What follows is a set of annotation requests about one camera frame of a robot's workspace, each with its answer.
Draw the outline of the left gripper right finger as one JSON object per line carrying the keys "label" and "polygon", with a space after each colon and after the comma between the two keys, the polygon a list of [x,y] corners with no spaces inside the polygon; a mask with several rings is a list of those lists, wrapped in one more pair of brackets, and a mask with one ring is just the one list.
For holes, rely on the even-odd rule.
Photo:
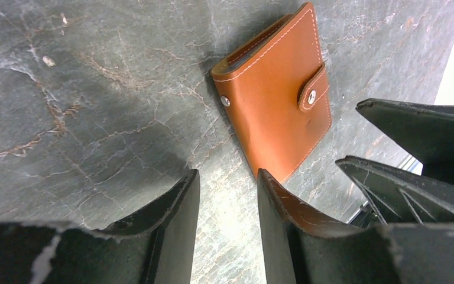
{"label": "left gripper right finger", "polygon": [[454,223],[358,228],[257,177],[268,283],[454,283]]}

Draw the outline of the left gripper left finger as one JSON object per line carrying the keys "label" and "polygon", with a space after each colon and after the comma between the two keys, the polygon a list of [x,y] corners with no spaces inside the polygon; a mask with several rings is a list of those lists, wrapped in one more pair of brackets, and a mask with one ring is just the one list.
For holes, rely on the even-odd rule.
{"label": "left gripper left finger", "polygon": [[0,222],[0,283],[189,283],[200,174],[102,230]]}

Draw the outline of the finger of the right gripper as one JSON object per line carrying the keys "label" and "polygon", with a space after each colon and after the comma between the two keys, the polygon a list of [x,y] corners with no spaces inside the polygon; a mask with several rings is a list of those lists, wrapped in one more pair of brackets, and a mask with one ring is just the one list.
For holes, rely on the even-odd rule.
{"label": "finger of the right gripper", "polygon": [[383,224],[454,222],[454,185],[355,156],[335,164]]}
{"label": "finger of the right gripper", "polygon": [[366,99],[356,111],[422,165],[422,175],[454,185],[454,106]]}

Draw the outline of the brown leather card holder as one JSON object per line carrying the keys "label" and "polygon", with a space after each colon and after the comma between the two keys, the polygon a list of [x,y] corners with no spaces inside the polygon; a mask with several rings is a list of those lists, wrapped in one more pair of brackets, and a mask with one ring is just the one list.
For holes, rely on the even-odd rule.
{"label": "brown leather card holder", "polygon": [[222,59],[211,76],[253,174],[287,180],[332,124],[312,3]]}

